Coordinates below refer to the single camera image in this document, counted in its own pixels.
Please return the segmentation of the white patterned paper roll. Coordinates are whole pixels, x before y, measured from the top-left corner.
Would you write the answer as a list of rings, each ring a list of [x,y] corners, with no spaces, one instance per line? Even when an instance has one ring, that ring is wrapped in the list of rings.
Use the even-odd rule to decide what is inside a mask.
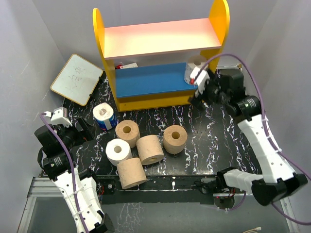
[[[192,73],[192,71],[196,67],[201,68],[206,63],[206,61],[207,59],[201,55],[196,55],[196,56],[192,56],[191,58],[189,58],[189,60],[186,63],[185,74],[184,74],[184,81],[187,84],[190,84],[190,74]]]

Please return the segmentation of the brown paper roll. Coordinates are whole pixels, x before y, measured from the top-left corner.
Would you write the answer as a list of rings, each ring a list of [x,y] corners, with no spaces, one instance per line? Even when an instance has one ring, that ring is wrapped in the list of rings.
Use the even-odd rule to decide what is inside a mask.
[[[136,147],[140,161],[144,166],[159,162],[164,158],[164,152],[157,135],[141,137],[137,140]]]
[[[164,131],[163,147],[170,154],[178,154],[184,149],[187,138],[187,132],[182,126],[171,125]]]
[[[115,128],[116,136],[126,141],[130,148],[136,146],[136,142],[140,139],[140,131],[138,124],[132,120],[123,120],[118,123]]]

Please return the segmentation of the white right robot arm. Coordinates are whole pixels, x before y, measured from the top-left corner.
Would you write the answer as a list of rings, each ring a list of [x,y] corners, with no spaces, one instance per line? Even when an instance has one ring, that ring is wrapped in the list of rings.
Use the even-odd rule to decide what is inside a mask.
[[[216,180],[207,183],[208,189],[226,193],[238,188],[266,206],[294,194],[308,183],[305,174],[296,173],[281,157],[281,149],[269,132],[268,119],[262,114],[261,102],[258,97],[246,94],[243,74],[238,69],[225,69],[217,78],[211,70],[195,67],[190,74],[190,84],[197,86],[189,99],[193,106],[201,110],[204,102],[220,103],[237,120],[262,171],[258,175],[229,167],[217,172]]]

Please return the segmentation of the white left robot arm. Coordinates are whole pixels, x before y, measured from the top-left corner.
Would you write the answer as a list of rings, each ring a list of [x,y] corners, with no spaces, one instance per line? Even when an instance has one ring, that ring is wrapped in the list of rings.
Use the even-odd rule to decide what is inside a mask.
[[[94,139],[93,126],[78,119],[82,130],[75,126],[52,125],[40,115],[44,126],[34,133],[42,145],[37,162],[58,188],[65,200],[79,233],[113,233],[115,228],[101,208],[98,191],[100,181],[90,170],[78,171],[70,152],[75,146]]]

